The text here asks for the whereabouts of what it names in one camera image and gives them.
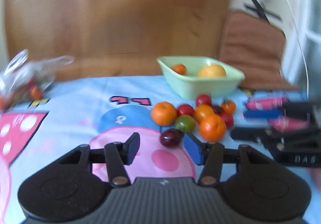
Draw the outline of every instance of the yellow fruit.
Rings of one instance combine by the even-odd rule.
[[[226,71],[223,66],[219,64],[212,64],[210,66],[203,66],[197,73],[198,77],[221,77],[226,76]]]

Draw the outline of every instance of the fruit in plastic bag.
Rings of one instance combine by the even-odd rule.
[[[42,61],[30,61],[28,50],[18,53],[0,74],[0,111],[13,104],[39,100],[54,80],[58,66],[73,62],[72,56],[61,56]]]

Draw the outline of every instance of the metal rivet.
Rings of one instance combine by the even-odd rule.
[[[271,136],[273,134],[273,132],[270,129],[266,129],[265,133],[269,136]]]
[[[277,148],[279,151],[283,151],[283,150],[284,150],[284,144],[278,143],[278,144],[276,145],[276,148]]]
[[[125,184],[127,184],[128,179],[123,176],[117,176],[117,177],[113,178],[112,182],[115,185],[125,185]]]
[[[258,144],[262,144],[261,138],[260,138],[260,137],[256,137],[256,142],[257,142]]]
[[[217,179],[212,176],[205,176],[201,178],[201,183],[204,185],[213,185],[217,182]]]

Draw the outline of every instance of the green tomato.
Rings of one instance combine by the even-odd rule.
[[[181,115],[175,121],[175,128],[182,132],[192,132],[195,129],[195,120],[189,115]]]

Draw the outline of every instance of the orange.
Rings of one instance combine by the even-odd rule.
[[[177,111],[173,104],[163,101],[154,105],[150,115],[156,124],[169,126],[175,121]]]
[[[226,71],[219,64],[203,66],[197,73],[198,77],[221,77],[226,76]]]
[[[213,108],[207,104],[200,104],[195,109],[195,119],[201,122],[204,118],[209,115],[215,114]]]
[[[186,74],[186,67],[182,63],[178,63],[178,64],[172,66],[171,69],[180,75]]]
[[[236,104],[232,100],[224,99],[221,103],[221,108],[224,112],[233,114],[236,110]]]
[[[219,141],[226,132],[226,125],[219,115],[213,114],[201,121],[198,130],[206,141]]]
[[[39,89],[38,86],[33,87],[33,89],[30,92],[31,98],[36,101],[40,100],[42,97],[42,91]]]

